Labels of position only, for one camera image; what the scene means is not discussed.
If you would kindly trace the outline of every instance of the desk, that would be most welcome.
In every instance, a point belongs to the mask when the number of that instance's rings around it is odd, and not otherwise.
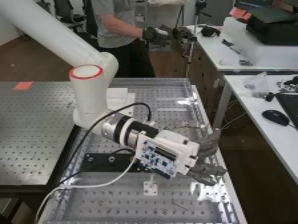
[[[243,80],[247,77],[250,76],[225,76],[226,84],[213,127],[221,127],[230,94],[233,92],[279,160],[291,174],[292,179],[298,183],[298,132],[292,127],[279,126],[262,117],[262,112],[266,110],[278,110],[284,114],[286,112],[275,98],[271,102],[266,102],[263,99],[256,99],[248,96],[248,91],[243,87]],[[290,80],[292,77],[294,75],[267,76],[270,91],[276,93],[276,82]]]
[[[193,31],[194,26],[187,26],[187,28]],[[195,69],[193,70],[195,72],[190,73],[189,79],[198,88],[209,118],[213,117],[213,112],[215,111],[215,102],[218,101],[218,93],[221,93],[219,81],[223,75],[254,75],[263,71],[267,71],[268,74],[278,75],[292,74],[292,71],[298,70],[298,65],[292,68],[287,66],[260,66],[258,64],[254,66],[241,66],[238,61],[244,59],[243,56],[238,55],[221,43],[222,39],[233,42],[231,38],[223,32],[219,37],[207,38],[201,35],[199,28],[197,29],[197,50],[194,53],[195,59],[193,59],[193,64],[195,65]],[[219,63],[222,59],[233,63],[230,65],[222,65]]]
[[[187,26],[187,29],[194,32],[194,26]],[[276,66],[274,63],[268,65],[262,65],[262,63],[255,63],[252,66],[241,66],[239,60],[247,60],[243,55],[237,54],[230,48],[222,44],[222,40],[227,40],[229,42],[234,42],[233,39],[229,37],[229,35],[222,31],[219,37],[203,37],[201,34],[201,29],[197,28],[197,43],[199,47],[202,48],[205,54],[209,57],[209,60],[211,61],[215,69],[218,72],[254,72],[254,71],[272,71],[272,72],[280,72],[280,71],[298,71],[298,65],[292,66]]]
[[[0,83],[0,195],[24,196],[33,208],[26,196],[42,198],[76,133],[74,97],[68,82],[33,83],[26,91],[12,90],[16,84]]]
[[[127,87],[129,92],[135,93],[137,101],[150,105],[153,120],[159,129],[174,129],[182,124],[185,126],[209,123],[195,87],[190,86],[186,79],[115,79],[111,87]],[[134,107],[134,117],[143,120],[145,116],[145,108]],[[198,129],[178,128],[175,131],[191,140],[201,135]],[[85,153],[111,152],[118,147],[98,136],[89,136],[68,175],[80,169]],[[209,160],[225,166],[219,151]],[[76,180],[77,184],[89,185],[103,183],[117,175],[118,173],[110,172],[89,172],[81,173]],[[201,186],[199,193],[195,191],[194,194],[190,193],[190,178],[178,175],[169,181],[157,175],[154,181],[158,183],[158,196],[143,196],[143,181],[149,177],[146,173],[127,173],[107,188],[77,189],[64,191],[61,195],[57,193],[46,203],[40,224],[57,224],[64,221],[80,224],[94,220],[106,224],[246,224],[229,174],[218,181],[218,185]]]

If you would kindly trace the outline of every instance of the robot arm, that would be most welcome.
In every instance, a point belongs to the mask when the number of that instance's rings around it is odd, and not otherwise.
[[[109,113],[106,88],[118,69],[114,56],[99,53],[33,0],[0,0],[0,14],[74,67],[69,75],[77,103],[73,120],[89,129]],[[198,176],[195,170],[189,172],[197,166],[198,159],[202,161],[203,156],[198,158],[202,145],[174,132],[158,131],[119,113],[103,119],[93,133],[135,149],[141,164],[166,178],[177,173],[190,175],[197,180],[201,180],[201,174],[207,177],[215,175],[214,172],[207,173],[205,168],[199,169],[203,167],[201,165],[197,167]]]

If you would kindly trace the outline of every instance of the floor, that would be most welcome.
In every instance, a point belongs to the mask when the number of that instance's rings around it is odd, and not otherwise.
[[[182,77],[185,63],[177,48],[154,52],[150,58],[158,77]],[[66,81],[69,69],[30,39],[0,48],[0,81]],[[241,113],[235,104],[226,120]],[[298,224],[298,187],[247,117],[223,131],[219,145],[248,223]]]

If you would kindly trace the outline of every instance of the white cable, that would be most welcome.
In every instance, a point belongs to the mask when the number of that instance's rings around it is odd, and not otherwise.
[[[115,178],[114,178],[111,181],[109,181],[107,183],[97,184],[97,185],[64,185],[64,186],[56,187],[56,188],[48,193],[48,195],[45,196],[42,202],[41,202],[41,205],[40,205],[40,207],[38,207],[38,210],[37,210],[37,213],[36,213],[36,217],[34,217],[34,223],[36,223],[36,224],[38,223],[37,219],[38,219],[38,216],[40,216],[40,211],[41,211],[41,209],[42,209],[42,207],[44,207],[44,204],[45,204],[45,202],[48,201],[50,195],[52,195],[57,190],[62,190],[62,189],[74,189],[74,188],[77,188],[77,189],[78,189],[78,188],[80,188],[80,189],[84,189],[84,188],[85,188],[85,189],[89,189],[89,188],[99,188],[99,187],[105,187],[105,186],[113,184],[113,183],[114,183],[115,181],[118,181],[118,180],[122,178],[122,176],[127,173],[127,171],[130,170],[130,168],[131,168],[131,166],[133,166],[135,160],[137,160],[137,158],[134,157],[133,160],[131,160],[131,162],[130,162],[130,164],[129,164],[129,166],[127,166],[127,168],[126,168],[126,170],[118,175],[118,177],[115,177]]]
[[[237,118],[234,118],[227,124],[225,124],[225,126],[221,128],[221,130],[225,130],[226,126],[229,126],[235,120],[238,120],[241,117],[243,117],[247,113],[244,112],[243,114],[241,114]]]

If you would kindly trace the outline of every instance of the cable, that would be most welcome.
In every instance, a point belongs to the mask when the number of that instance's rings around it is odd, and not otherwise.
[[[288,126],[292,127],[298,131],[298,128],[294,125],[288,124]]]
[[[45,196],[42,202],[41,202],[41,205],[38,207],[38,210],[37,210],[37,213],[36,213],[36,217],[34,217],[34,223],[37,224],[37,219],[38,219],[38,216],[40,216],[40,211],[45,205],[45,202],[48,201],[49,197],[52,196],[52,194],[57,191],[57,190],[62,190],[62,189],[84,189],[84,188],[99,188],[99,187],[105,187],[110,184],[113,184],[117,180],[121,179],[121,177],[127,173],[127,171],[130,170],[134,162],[135,162],[137,158],[134,157],[126,170],[118,175],[118,177],[115,177],[111,181],[109,181],[107,183],[103,183],[103,184],[97,184],[97,185],[64,185],[64,186],[60,186],[60,187],[56,187],[49,193],[48,195]]]
[[[234,122],[237,121],[241,117],[243,117],[247,113],[244,112],[243,114],[241,114],[237,118],[234,118],[227,124],[223,125],[223,127],[221,128],[221,131],[226,129],[226,127]]]
[[[97,124],[98,124],[102,120],[105,120],[109,116],[111,116],[113,114],[115,114],[115,113],[118,113],[119,111],[122,111],[122,110],[125,110],[125,109],[127,109],[127,108],[130,108],[130,107],[133,107],[133,106],[137,106],[137,105],[145,106],[145,107],[147,108],[147,119],[146,119],[146,120],[147,120],[147,121],[151,121],[151,109],[150,109],[149,105],[145,104],[145,103],[131,103],[131,104],[129,104],[127,106],[125,106],[125,107],[122,107],[122,108],[119,108],[119,109],[117,109],[117,110],[109,112],[105,116],[102,116],[102,117],[94,122],[94,124],[93,124],[93,125],[90,126],[90,128],[88,129],[88,131],[86,131],[86,133],[85,133],[85,135],[84,135],[84,137],[82,137],[82,139],[81,139],[81,141],[80,141],[80,143],[78,143],[78,145],[77,145],[77,147],[76,147],[76,149],[74,149],[74,151],[73,151],[73,153],[72,153],[72,155],[70,155],[70,157],[69,157],[69,160],[66,161],[66,163],[65,163],[65,165],[64,165],[64,167],[62,167],[62,171],[66,170],[66,168],[68,168],[68,166],[69,166],[69,164],[70,164],[70,162],[72,162],[72,160],[73,160],[73,157],[76,156],[77,151],[78,151],[78,149],[80,149],[80,147],[81,147],[81,145],[82,145],[82,143],[84,143],[84,141],[85,141],[85,139],[86,139],[86,136],[90,134],[90,132],[92,132],[93,128],[97,126]]]
[[[131,149],[123,148],[123,149],[118,149],[118,150],[115,150],[114,152],[109,153],[109,154],[102,158],[102,160],[105,160],[106,157],[109,157],[109,156],[111,156],[111,155],[114,155],[114,154],[117,154],[118,152],[122,152],[122,151],[127,151],[127,152],[130,152],[131,154],[134,154],[134,151],[133,151]],[[68,176],[64,180],[61,180],[61,181],[56,184],[54,188],[58,187],[62,183],[65,183],[65,181],[68,181],[72,177],[74,177],[76,175],[78,175],[80,173],[82,173],[85,170],[88,170],[92,166],[94,166],[95,164],[98,164],[98,162],[99,162],[99,161],[97,161],[97,162],[89,164],[89,165],[88,165],[86,167],[84,167],[80,171],[77,171],[77,172],[73,173],[70,176]]]

